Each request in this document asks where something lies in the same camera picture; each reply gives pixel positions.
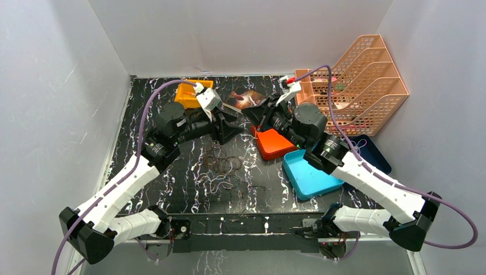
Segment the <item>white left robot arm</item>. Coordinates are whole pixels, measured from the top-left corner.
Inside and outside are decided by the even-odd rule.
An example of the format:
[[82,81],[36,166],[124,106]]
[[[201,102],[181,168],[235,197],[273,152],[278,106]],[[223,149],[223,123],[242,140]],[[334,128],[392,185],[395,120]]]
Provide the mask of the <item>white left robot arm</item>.
[[244,131],[234,124],[236,120],[218,106],[191,119],[181,103],[163,105],[154,126],[121,172],[76,209],[66,207],[60,212],[67,242],[89,264],[96,264],[127,240],[142,235],[168,238],[174,232],[172,218],[158,206],[125,217],[118,217],[119,212],[174,162],[181,154],[181,144],[208,135],[223,145]]

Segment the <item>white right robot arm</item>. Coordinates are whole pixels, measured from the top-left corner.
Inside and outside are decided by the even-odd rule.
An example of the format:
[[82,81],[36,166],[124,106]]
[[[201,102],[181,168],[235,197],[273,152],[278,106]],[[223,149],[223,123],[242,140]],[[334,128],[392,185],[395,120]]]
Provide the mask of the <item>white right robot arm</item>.
[[357,158],[344,140],[325,132],[327,117],[316,105],[298,105],[291,112],[286,104],[269,97],[241,112],[255,127],[273,129],[303,149],[303,158],[312,167],[348,183],[381,206],[357,209],[335,203],[313,227],[314,232],[330,237],[350,231],[371,233],[388,236],[404,249],[421,250],[439,204],[427,195],[403,190],[400,183]]

